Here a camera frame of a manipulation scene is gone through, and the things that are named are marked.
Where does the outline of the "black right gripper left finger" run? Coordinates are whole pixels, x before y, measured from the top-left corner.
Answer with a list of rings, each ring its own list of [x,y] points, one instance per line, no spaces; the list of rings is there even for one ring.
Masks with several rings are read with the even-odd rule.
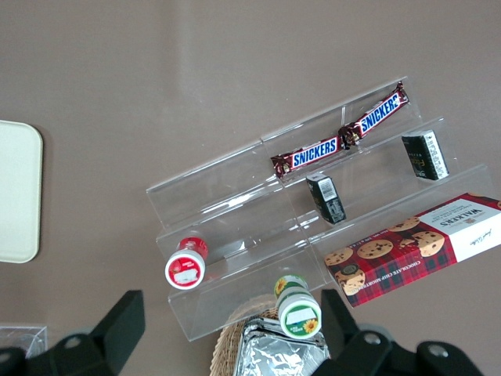
[[[2,375],[118,375],[146,327],[143,292],[127,291],[90,333],[69,335],[26,358],[19,347],[1,349]]]

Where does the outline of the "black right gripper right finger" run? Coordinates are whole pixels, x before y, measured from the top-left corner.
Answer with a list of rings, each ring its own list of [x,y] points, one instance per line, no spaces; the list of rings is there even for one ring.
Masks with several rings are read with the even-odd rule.
[[[481,375],[460,348],[425,341],[414,352],[374,329],[361,329],[335,290],[321,293],[322,332],[330,358],[314,375]]]

